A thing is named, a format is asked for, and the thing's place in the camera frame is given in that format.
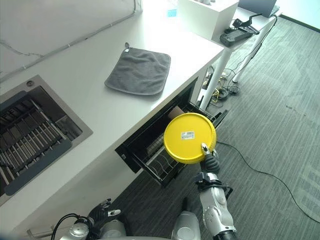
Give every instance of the gray towel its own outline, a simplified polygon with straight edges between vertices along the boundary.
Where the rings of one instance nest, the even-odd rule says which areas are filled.
[[[138,48],[125,49],[104,84],[137,95],[160,93],[166,84],[171,57]]]

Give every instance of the black drawer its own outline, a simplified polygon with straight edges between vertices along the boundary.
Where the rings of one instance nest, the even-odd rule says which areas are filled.
[[[212,116],[190,102],[196,80],[181,91],[165,107],[157,112],[133,135],[124,141],[115,151],[137,173],[141,168],[147,171],[159,184],[166,186],[185,166],[175,161],[166,152],[163,140],[164,132],[171,119],[168,114],[178,106],[185,113],[193,112],[206,116],[215,127],[227,114],[219,112]]]

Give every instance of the white wall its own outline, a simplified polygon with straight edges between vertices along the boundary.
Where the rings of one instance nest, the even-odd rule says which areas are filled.
[[[134,0],[0,0],[0,78],[133,9]]]
[[[278,0],[282,14],[320,29],[320,0]]]

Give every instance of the yellow lid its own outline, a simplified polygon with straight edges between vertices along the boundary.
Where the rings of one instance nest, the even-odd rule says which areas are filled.
[[[217,135],[205,116],[189,112],[174,118],[164,131],[164,146],[168,154],[184,164],[196,164],[204,159],[201,143],[212,151]]]

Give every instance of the table leg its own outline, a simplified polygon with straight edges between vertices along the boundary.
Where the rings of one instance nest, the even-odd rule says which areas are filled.
[[[212,94],[214,93],[214,91],[217,87],[217,84],[218,84],[218,81],[221,77],[221,74],[223,73],[224,69],[226,68],[226,65],[230,59],[231,54],[232,54],[232,50],[225,47],[223,50],[222,56],[219,60],[219,63],[214,70],[213,76],[212,76],[211,81],[208,85],[208,88],[205,92],[205,95],[202,99],[202,102],[200,104],[201,109],[206,110],[206,108],[211,100]]]
[[[244,72],[245,68],[247,67],[248,62],[250,59],[256,54],[256,52],[259,50],[259,44],[262,41],[262,39],[265,37],[265,35],[268,33],[268,31],[271,29],[273,24],[275,23],[276,18],[274,18],[273,21],[269,22],[259,33],[256,40],[254,41],[254,44],[252,48],[250,49],[250,54],[244,59],[241,66],[239,67],[239,70],[241,70],[237,75],[234,76],[232,79],[232,82],[237,83],[240,79],[242,73]]]

